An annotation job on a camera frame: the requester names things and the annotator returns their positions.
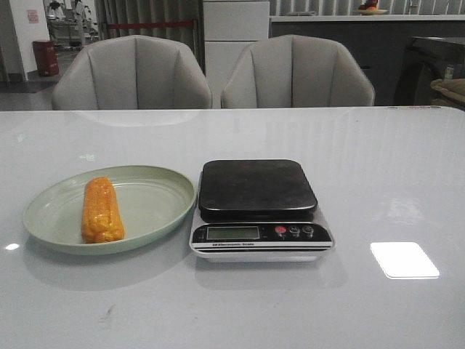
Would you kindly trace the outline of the red bin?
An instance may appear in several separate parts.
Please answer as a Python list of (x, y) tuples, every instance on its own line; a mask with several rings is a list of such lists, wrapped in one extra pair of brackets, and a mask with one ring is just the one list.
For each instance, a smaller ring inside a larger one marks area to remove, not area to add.
[(33, 52), (36, 59), (38, 75), (55, 76), (59, 73), (59, 66), (53, 41), (34, 41)]

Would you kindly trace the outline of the grey counter with white top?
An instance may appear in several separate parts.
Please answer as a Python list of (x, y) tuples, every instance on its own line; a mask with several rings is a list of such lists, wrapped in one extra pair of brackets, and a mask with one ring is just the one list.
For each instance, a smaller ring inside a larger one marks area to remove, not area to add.
[(343, 44), (374, 86), (376, 105), (394, 105), (404, 50), (414, 36), (463, 37), (463, 15), (273, 16), (270, 36), (296, 34)]

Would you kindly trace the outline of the beige cushion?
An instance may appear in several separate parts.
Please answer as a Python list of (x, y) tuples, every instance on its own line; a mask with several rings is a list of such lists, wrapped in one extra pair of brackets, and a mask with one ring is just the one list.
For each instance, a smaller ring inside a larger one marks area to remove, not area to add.
[(437, 79), (431, 82), (434, 90), (432, 105), (465, 109), (465, 80), (464, 79)]

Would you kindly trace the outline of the white cabinet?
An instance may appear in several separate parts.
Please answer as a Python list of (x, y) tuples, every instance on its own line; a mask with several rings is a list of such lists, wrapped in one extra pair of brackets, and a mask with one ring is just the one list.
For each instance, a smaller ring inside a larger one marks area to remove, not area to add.
[(205, 74), (220, 107), (221, 92), (243, 48), (266, 39), (269, 30), (268, 1), (203, 1)]

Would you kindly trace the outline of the orange corn cob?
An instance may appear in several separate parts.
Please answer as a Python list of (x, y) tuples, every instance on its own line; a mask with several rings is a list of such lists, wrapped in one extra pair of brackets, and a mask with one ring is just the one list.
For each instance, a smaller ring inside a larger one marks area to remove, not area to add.
[(96, 177), (86, 184), (81, 235), (87, 244), (107, 243), (125, 238), (116, 191), (107, 177)]

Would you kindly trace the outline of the light green plate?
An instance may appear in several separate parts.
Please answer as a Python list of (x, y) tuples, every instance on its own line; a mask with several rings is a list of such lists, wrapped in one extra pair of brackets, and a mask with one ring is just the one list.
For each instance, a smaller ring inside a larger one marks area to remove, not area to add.
[[(107, 177), (116, 190), (126, 233), (122, 240), (87, 244), (81, 237), (84, 188), (96, 177)], [(69, 177), (42, 191), (25, 209), (23, 224), (35, 240), (55, 251), (115, 254), (147, 245), (175, 230), (195, 198), (192, 182), (171, 169), (108, 167)]]

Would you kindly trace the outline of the black silver electronic scale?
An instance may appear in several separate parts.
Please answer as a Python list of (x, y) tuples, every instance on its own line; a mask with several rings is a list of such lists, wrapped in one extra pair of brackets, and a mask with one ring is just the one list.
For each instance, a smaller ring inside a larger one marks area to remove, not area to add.
[(301, 165), (288, 159), (203, 165), (190, 248), (211, 262), (310, 262), (335, 241)]

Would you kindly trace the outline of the fruit bowl on counter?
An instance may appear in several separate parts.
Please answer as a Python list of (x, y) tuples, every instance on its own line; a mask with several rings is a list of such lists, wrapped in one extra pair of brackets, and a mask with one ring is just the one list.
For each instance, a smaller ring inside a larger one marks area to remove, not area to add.
[(386, 9), (379, 8), (379, 0), (365, 0), (358, 5), (356, 13), (359, 15), (383, 15)]

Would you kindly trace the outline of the dark appliance at right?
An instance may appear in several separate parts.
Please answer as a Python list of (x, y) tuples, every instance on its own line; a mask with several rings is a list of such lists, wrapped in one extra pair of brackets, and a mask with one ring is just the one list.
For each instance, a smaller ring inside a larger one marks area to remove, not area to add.
[(393, 104), (429, 105), (435, 95), (432, 81), (463, 77), (463, 37), (414, 36), (404, 50)]

